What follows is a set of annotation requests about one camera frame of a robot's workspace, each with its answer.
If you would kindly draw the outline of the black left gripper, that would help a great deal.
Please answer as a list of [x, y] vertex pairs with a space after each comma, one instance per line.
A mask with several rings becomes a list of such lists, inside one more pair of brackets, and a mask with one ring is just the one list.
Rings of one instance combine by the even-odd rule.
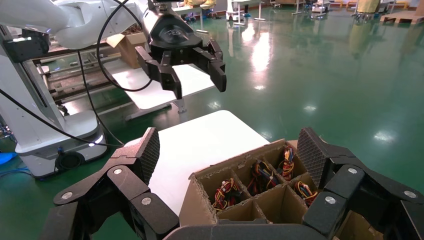
[[226, 91], [226, 64], [215, 39], [203, 46], [202, 38], [171, 8], [148, 9], [143, 14], [142, 30], [149, 52], [136, 46], [137, 61], [149, 79], [159, 82], [163, 90], [173, 92], [181, 100], [182, 85], [173, 66], [194, 64], [210, 76], [221, 93]]

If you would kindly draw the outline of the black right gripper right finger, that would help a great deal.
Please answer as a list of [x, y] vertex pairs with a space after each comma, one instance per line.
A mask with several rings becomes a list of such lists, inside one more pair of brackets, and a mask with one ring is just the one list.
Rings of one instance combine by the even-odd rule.
[[297, 155], [319, 189], [303, 225], [331, 239], [355, 212], [386, 240], [423, 239], [421, 192], [371, 170], [348, 148], [324, 142], [310, 127], [299, 133]]

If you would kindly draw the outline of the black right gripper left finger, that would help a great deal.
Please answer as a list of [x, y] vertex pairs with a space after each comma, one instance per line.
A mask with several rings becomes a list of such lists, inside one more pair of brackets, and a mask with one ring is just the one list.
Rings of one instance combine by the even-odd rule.
[[150, 127], [136, 143], [118, 148], [100, 170], [54, 197], [40, 239], [90, 240], [115, 214], [140, 239], [164, 239], [179, 227], [179, 218], [149, 188], [159, 156], [159, 133]]

